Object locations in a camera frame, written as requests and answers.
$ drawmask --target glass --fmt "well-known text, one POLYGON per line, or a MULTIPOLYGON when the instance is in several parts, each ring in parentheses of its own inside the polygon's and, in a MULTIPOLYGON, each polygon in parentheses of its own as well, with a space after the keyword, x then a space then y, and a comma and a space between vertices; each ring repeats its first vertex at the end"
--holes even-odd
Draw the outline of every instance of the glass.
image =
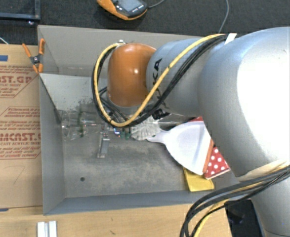
POLYGON ((59 110, 62 137, 65 141, 75 140, 90 133, 89 128, 96 126, 95 113, 59 110))

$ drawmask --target device screen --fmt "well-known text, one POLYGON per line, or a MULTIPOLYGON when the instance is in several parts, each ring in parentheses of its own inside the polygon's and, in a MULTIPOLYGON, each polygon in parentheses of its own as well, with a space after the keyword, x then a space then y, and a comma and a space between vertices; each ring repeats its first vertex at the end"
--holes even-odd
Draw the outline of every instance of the device screen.
POLYGON ((126 11, 131 11, 139 6, 141 6, 141 3, 138 0, 119 0, 120 6, 124 8, 126 11))

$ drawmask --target gray box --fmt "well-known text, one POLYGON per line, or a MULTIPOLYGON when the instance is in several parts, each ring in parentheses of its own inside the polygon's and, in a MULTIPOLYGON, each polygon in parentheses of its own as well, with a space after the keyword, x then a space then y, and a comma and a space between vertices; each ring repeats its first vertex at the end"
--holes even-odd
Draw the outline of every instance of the gray box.
MULTIPOLYGON (((38 26, 46 41, 40 74, 43 213, 194 203, 210 191, 190 192, 183 168, 164 145, 109 134, 105 158, 98 158, 102 122, 77 140, 64 141, 59 111, 95 112, 91 73, 99 54, 119 40, 159 48, 193 36, 38 26)), ((100 84, 106 85, 106 64, 100 84)), ((235 184, 230 171, 213 179, 216 189, 235 184)))

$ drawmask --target metal bracket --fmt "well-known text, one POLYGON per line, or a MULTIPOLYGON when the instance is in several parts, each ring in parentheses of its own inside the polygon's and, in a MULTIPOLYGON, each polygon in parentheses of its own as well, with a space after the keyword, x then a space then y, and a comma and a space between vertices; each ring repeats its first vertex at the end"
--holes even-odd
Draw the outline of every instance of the metal bracket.
POLYGON ((18 13, 6 13, 0 12, 0 19, 11 19, 11 20, 28 20, 30 24, 34 21, 40 21, 41 19, 41 0, 34 0, 34 15, 31 14, 18 14, 18 13))
POLYGON ((105 158, 108 152, 108 148, 110 145, 109 130, 110 130, 109 124, 104 123, 104 125, 102 126, 102 130, 100 132, 99 152, 97 154, 98 158, 105 158))
POLYGON ((57 237, 57 221, 38 222, 37 237, 57 237))

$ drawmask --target black cable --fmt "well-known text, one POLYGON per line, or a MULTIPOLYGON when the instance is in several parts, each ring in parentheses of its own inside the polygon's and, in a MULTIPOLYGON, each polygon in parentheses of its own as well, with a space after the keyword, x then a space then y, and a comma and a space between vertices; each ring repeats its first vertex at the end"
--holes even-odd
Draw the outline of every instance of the black cable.
MULTIPOLYGON (((289 176, 290 176, 290 173, 285 173, 285 174, 281 175, 280 177, 274 179, 273 181, 269 182, 268 184, 264 185, 263 187, 261 187, 261 188, 258 189, 257 191, 254 191, 254 192, 250 193, 249 195, 246 195, 246 196, 244 196, 244 197, 242 197, 242 198, 240 198, 240 199, 237 199, 237 200, 233 201, 231 204, 236 204, 236 203, 238 203, 238 202, 241 202, 241 201, 247 200, 247 199, 249 199, 249 198, 251 198, 251 197, 253 197, 253 196, 259 194, 260 192, 266 190, 267 188, 271 187, 273 184, 276 184, 276 183, 279 183, 279 182, 285 180, 285 179, 288 178, 289 176)), ((220 206, 220 207, 218 207, 218 208, 216 208, 216 209, 214 209, 214 210, 208 212, 206 215, 204 215, 204 216, 199 220, 199 222, 196 224, 195 228, 192 230, 191 237, 194 237, 194 235, 196 234, 196 231, 198 230, 198 228, 199 228, 199 226, 201 225, 202 221, 203 221, 207 216, 209 216, 210 214, 212 214, 212 213, 214 213, 214 212, 216 212, 216 211, 218 211, 218 210, 220 210, 220 209, 222 209, 222 208, 224 208, 224 207, 225 207, 225 205, 222 205, 222 206, 220 206)))
POLYGON ((196 208, 193 210, 192 208, 194 207, 194 205, 191 207, 191 209, 188 211, 187 215, 186 215, 186 219, 185 219, 185 222, 182 226, 182 229, 181 229, 181 234, 185 234, 186 236, 189 236, 189 233, 188 233, 188 223, 191 221, 191 219, 200 211, 202 211, 203 209, 207 208, 208 206, 211 206, 215 203, 218 203, 220 201, 223 201, 224 199, 227 199, 227 197, 238 197, 240 195, 243 195, 243 194, 246 194, 246 193, 249 193, 251 191, 256 191, 257 193, 258 192, 261 192, 262 188, 268 188, 269 186, 271 186, 272 184, 274 184, 275 182, 280 182, 280 181, 283 181, 284 179, 288 178, 290 176, 290 166, 285 168, 285 169, 282 169, 280 171, 277 171, 276 173, 273 173, 273 174, 270 174, 270 175, 267 175, 267 176, 264 176, 264 177, 261 177, 261 178, 256 178, 256 179, 253 179, 253 180, 250 180, 250 181, 247 181, 247 183, 241 183, 241 184, 238 184, 238 185, 234 185, 234 186, 231 186, 231 187, 227 187, 227 188, 224 188, 224 189, 221 189, 217 192, 213 192, 211 194, 209 194, 208 196, 205 196, 203 198, 201 198, 200 200, 198 200, 195 204, 197 204, 199 201, 200 203, 198 203, 197 206, 195 206, 196 208), (238 191, 239 189, 243 188, 241 186, 251 186, 253 185, 252 183, 253 182, 260 182, 259 180, 264 180, 264 183, 261 182, 260 185, 257 185, 257 186, 254 186, 253 188, 250 187, 250 189, 248 190, 243 190, 241 191, 238 191), (208 197, 214 197, 216 196, 217 194, 224 194, 226 193, 227 190, 231 190, 231 189, 234 189, 235 191, 232 192, 232 193, 229 193, 228 196, 227 195, 222 195, 220 197, 217 197, 217 198, 214 198, 213 200, 211 201, 208 201, 206 202, 205 204, 201 205, 201 203, 203 201, 206 201, 208 200, 208 197))
MULTIPOLYGON (((186 73, 186 71, 191 67, 191 65, 202 55, 204 54, 206 51, 208 51, 210 48, 214 47, 215 45, 217 45, 219 42, 225 40, 227 38, 227 35, 220 35, 214 38, 211 38, 203 43, 201 43, 190 55, 189 57, 183 62, 183 64, 180 66, 180 68, 178 69, 178 71, 176 72, 175 76, 173 77, 173 79, 171 80, 171 82, 169 83, 168 87, 166 88, 166 90, 164 91, 164 93, 162 94, 162 96, 159 98, 159 100, 152 106, 152 107, 148 107, 145 108, 143 110, 143 112, 140 114, 140 117, 137 118, 136 120, 132 121, 129 125, 127 125, 128 127, 132 127, 135 125, 138 125, 140 123, 142 123, 143 121, 145 121, 147 118, 149 118, 151 115, 153 115, 160 107, 160 105, 162 104, 162 102, 167 98, 167 96, 170 94, 170 92, 173 90, 173 88, 176 86, 176 84, 180 81, 180 79, 182 78, 182 76, 186 73)), ((98 78, 99 79, 99 75, 101 73, 102 70, 102 65, 105 61, 105 59, 108 57, 108 55, 111 53, 111 51, 114 48, 108 50, 108 52, 102 57, 101 61, 100 61, 100 66, 99 66, 99 70, 98 70, 98 78)), ((94 86, 93 86, 93 74, 94 74, 94 70, 95 70, 95 66, 93 68, 93 72, 92 72, 92 76, 91 76, 91 86, 92 86, 92 95, 93 95, 93 100, 94 103, 96 105, 97 108, 97 113, 101 116, 101 118, 107 122, 110 123, 102 114, 100 107, 98 106, 98 103, 95 99, 95 91, 94 91, 94 86)), ((109 110, 114 113, 115 110, 113 110, 113 108, 109 107, 109 110)))
POLYGON ((150 110, 148 110, 146 113, 143 114, 140 118, 134 120, 129 124, 129 126, 134 126, 137 124, 142 123, 144 120, 146 120, 148 117, 150 117, 162 104, 162 102, 168 97, 170 92, 173 90, 173 88, 176 86, 176 84, 180 81, 182 76, 185 74, 185 72, 191 67, 191 65, 207 50, 214 47, 219 42, 225 40, 227 38, 226 35, 218 36, 213 39, 207 40, 204 43, 201 43, 200 46, 198 46, 197 49, 195 49, 192 54, 185 60, 185 62, 181 65, 177 73, 175 74, 174 78, 169 83, 168 87, 164 91, 164 93, 161 95, 159 100, 151 107, 150 110))
MULTIPOLYGON (((225 199, 230 199, 230 198, 235 198, 241 195, 245 195, 244 197, 236 200, 236 202, 245 200, 245 199, 249 199, 250 197, 255 196, 256 194, 264 191, 265 189, 269 188, 270 186, 279 183, 285 179, 287 179, 288 177, 290 177, 290 166, 285 167, 284 169, 278 170, 276 172, 273 172, 271 174, 268 174, 266 176, 263 177, 259 177, 259 178, 255 178, 249 181, 245 181, 243 183, 237 184, 237 185, 233 185, 224 189, 221 189, 219 191, 215 191, 209 195, 204 196, 203 198, 201 198, 200 200, 198 200, 197 202, 195 202, 190 210, 188 211, 186 218, 185 218, 185 222, 182 225, 181 228, 181 232, 180 232, 180 236, 190 236, 189 231, 188 231, 188 224, 189 222, 192 220, 192 218, 199 213, 200 211, 202 211, 203 209, 216 204, 218 202, 221 202, 225 199), (246 188, 249 186, 249 189, 246 190, 240 190, 242 188, 246 188), (221 195, 220 197, 216 197, 213 198, 212 200, 209 200, 212 197, 215 197, 217 195, 221 195)), ((196 227, 194 228, 195 230, 193 230, 191 236, 194 236, 195 232, 197 231, 200 223, 202 222, 202 220, 205 218, 203 217, 199 223, 196 225, 196 227)))

